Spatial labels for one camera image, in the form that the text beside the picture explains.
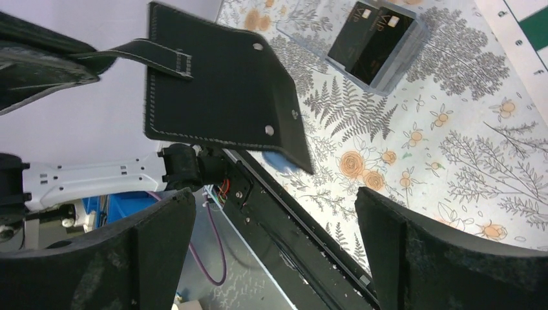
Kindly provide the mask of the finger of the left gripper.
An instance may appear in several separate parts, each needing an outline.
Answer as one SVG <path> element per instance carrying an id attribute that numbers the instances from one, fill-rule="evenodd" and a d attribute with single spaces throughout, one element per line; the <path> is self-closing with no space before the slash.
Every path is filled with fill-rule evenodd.
<path id="1" fill-rule="evenodd" d="M 96 83 L 114 57 L 76 39 L 1 13 L 1 114 L 60 90 Z"/>

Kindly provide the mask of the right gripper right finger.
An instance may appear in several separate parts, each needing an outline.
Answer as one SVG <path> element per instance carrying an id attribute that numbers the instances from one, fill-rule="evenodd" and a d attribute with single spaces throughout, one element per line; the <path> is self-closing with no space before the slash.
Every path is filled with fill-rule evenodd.
<path id="1" fill-rule="evenodd" d="M 369 188 L 355 201 L 381 309 L 546 309 L 547 253 L 493 242 Z"/>

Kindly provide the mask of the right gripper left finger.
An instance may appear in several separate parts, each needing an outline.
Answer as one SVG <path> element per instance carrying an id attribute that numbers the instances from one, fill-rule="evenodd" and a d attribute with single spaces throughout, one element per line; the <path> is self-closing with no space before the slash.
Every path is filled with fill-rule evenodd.
<path id="1" fill-rule="evenodd" d="M 2 309 L 170 309 L 196 218 L 182 189 L 44 249 L 1 254 Z"/>

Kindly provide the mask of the black leather card holder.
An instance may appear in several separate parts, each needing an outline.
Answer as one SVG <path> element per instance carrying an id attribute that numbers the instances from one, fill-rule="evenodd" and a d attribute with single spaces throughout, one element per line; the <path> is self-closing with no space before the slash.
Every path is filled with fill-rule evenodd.
<path id="1" fill-rule="evenodd" d="M 74 54 L 97 72 L 117 58 L 147 67 L 148 138 L 276 152 L 313 173 L 295 82 L 262 35 L 153 1 L 148 38 Z"/>

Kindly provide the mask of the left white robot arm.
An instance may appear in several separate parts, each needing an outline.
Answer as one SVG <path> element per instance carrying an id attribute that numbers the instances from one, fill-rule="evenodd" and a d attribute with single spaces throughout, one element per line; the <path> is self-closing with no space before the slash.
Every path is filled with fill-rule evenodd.
<path id="1" fill-rule="evenodd" d="M 60 90 L 98 82 L 118 58 L 147 68 L 146 118 L 159 107 L 155 74 L 189 81 L 192 57 L 172 38 L 160 37 L 159 4 L 149 13 L 149 36 L 107 50 L 64 36 L 6 13 L 1 14 L 1 113 L 6 114 Z M 125 161 L 64 165 L 25 162 L 1 155 L 1 240 L 10 240 L 29 216 L 53 208 L 67 227 L 89 227 L 90 216 L 78 201 L 119 192 L 156 192 L 218 185 L 227 164 L 220 156 L 200 156 L 189 145 L 174 143 Z"/>

